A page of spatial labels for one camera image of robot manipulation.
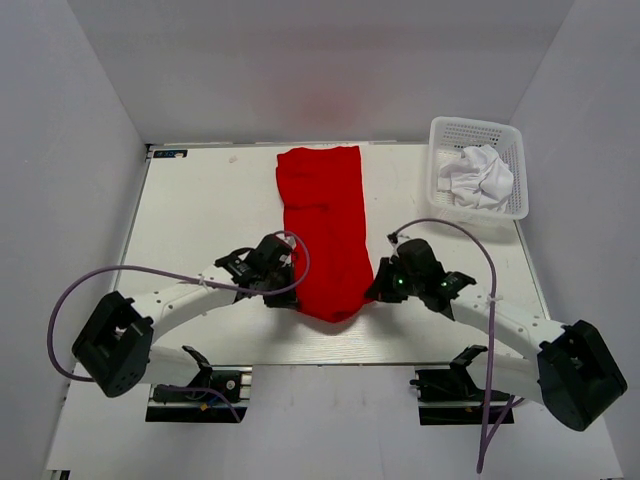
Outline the red t-shirt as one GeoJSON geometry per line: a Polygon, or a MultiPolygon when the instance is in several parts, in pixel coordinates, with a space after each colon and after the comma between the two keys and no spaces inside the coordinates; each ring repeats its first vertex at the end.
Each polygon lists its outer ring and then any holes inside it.
{"type": "Polygon", "coordinates": [[[277,156],[276,183],[284,228],[307,246],[296,247],[298,311],[329,323],[355,315],[373,282],[366,246],[361,153],[357,146],[295,148],[277,156]]]}

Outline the white t-shirt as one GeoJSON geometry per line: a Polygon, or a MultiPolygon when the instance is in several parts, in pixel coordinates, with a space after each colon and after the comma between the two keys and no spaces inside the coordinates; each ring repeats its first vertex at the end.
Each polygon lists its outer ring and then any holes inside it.
{"type": "Polygon", "coordinates": [[[492,146],[468,146],[439,167],[437,188],[457,207],[504,213],[514,175],[492,146]]]}

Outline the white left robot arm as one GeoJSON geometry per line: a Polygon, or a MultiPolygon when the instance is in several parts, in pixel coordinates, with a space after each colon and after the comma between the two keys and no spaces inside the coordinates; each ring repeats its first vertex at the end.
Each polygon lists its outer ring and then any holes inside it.
{"type": "Polygon", "coordinates": [[[202,398],[212,378],[206,358],[189,346],[173,350],[157,341],[245,298],[260,296],[271,308],[295,306],[294,245],[293,238],[268,234],[257,247],[236,249],[194,277],[174,275],[170,287],[133,297],[111,292],[98,302],[72,353],[109,398],[139,383],[168,383],[188,398],[202,398]]]}

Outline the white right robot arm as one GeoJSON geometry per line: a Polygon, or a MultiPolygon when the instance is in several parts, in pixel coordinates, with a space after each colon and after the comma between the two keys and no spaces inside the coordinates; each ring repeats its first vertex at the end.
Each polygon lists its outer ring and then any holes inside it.
{"type": "Polygon", "coordinates": [[[430,311],[473,327],[516,352],[465,348],[443,372],[417,372],[412,385],[424,403],[477,401],[486,387],[544,406],[562,425],[586,430],[628,389],[626,379],[595,326],[541,318],[492,300],[474,278],[447,271],[423,239],[400,244],[381,259],[367,298],[399,304],[411,297],[430,311]]]}

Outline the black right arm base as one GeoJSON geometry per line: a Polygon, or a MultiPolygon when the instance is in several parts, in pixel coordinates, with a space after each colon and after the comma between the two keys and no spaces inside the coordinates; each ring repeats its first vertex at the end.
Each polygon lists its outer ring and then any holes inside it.
{"type": "Polygon", "coordinates": [[[409,381],[417,393],[421,426],[480,426],[484,386],[476,384],[468,367],[487,347],[472,345],[444,366],[420,367],[409,381]]]}

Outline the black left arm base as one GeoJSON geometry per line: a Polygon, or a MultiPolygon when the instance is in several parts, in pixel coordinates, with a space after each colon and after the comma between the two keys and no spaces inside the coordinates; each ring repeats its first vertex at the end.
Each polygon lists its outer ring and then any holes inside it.
{"type": "Polygon", "coordinates": [[[238,424],[249,407],[251,384],[250,367],[206,367],[187,387],[154,386],[145,421],[238,424]]]}

